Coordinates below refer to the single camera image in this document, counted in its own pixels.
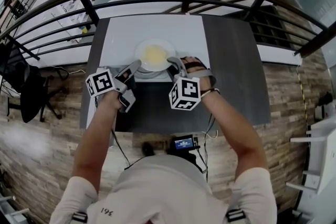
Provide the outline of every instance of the blue screen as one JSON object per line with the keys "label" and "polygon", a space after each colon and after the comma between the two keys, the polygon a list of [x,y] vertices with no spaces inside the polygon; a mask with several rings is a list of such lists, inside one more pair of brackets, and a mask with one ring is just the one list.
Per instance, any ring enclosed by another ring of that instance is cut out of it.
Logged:
{"label": "blue screen", "polygon": [[183,140],[175,141],[175,147],[177,150],[182,150],[184,148],[194,147],[194,141],[192,138],[187,138]]}

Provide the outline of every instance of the person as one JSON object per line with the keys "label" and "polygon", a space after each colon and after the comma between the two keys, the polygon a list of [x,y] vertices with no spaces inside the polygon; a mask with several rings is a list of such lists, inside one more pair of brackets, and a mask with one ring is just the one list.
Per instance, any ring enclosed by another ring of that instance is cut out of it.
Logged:
{"label": "person", "polygon": [[[9,0],[4,1],[4,5],[6,6]],[[13,7],[11,7],[12,13],[16,18],[20,18],[22,14],[26,12],[25,7],[21,4],[20,0],[17,0]]]}
{"label": "person", "polygon": [[[184,63],[198,61],[192,57],[182,60]],[[193,67],[187,72],[202,69]],[[201,78],[200,87],[202,91],[210,89],[210,79]],[[78,145],[72,178],[50,224],[275,224],[277,207],[260,137],[218,92],[208,93],[202,102],[238,157],[233,194],[228,204],[212,195],[203,174],[192,162],[174,155],[154,155],[139,160],[120,175],[112,193],[98,201],[110,132],[121,107],[118,93],[110,91],[99,103]],[[229,222],[236,212],[245,219]]]}

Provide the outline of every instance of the bracelet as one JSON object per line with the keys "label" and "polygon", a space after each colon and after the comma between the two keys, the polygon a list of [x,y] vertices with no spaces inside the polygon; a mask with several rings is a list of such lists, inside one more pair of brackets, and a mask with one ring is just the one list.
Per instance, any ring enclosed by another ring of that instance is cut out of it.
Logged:
{"label": "bracelet", "polygon": [[212,88],[212,89],[207,90],[205,93],[203,93],[203,94],[201,95],[201,98],[205,97],[208,93],[211,93],[211,92],[214,92],[214,91],[216,91],[216,92],[218,92],[219,94],[221,94],[220,91],[219,91],[217,88]]}

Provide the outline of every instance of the white t-shirt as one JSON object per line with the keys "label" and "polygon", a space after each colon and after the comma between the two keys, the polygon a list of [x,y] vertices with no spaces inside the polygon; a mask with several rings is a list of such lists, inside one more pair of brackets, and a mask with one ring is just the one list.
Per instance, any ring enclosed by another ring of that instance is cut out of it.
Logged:
{"label": "white t-shirt", "polygon": [[97,192],[86,179],[71,178],[50,224],[70,223],[75,212],[86,212],[88,224],[143,224],[148,220],[153,224],[227,224],[225,215],[232,203],[251,224],[276,224],[277,208],[267,170],[243,172],[232,190],[236,200],[227,205],[212,195],[201,172],[185,159],[146,157],[120,175],[104,200],[97,201]]}

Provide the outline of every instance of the yellow object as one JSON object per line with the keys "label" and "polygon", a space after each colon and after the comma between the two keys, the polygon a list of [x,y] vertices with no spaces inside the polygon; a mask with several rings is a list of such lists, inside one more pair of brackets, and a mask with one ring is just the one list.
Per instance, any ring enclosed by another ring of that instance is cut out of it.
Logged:
{"label": "yellow object", "polygon": [[151,65],[159,65],[168,57],[165,49],[158,45],[151,45],[145,48],[143,58]]}

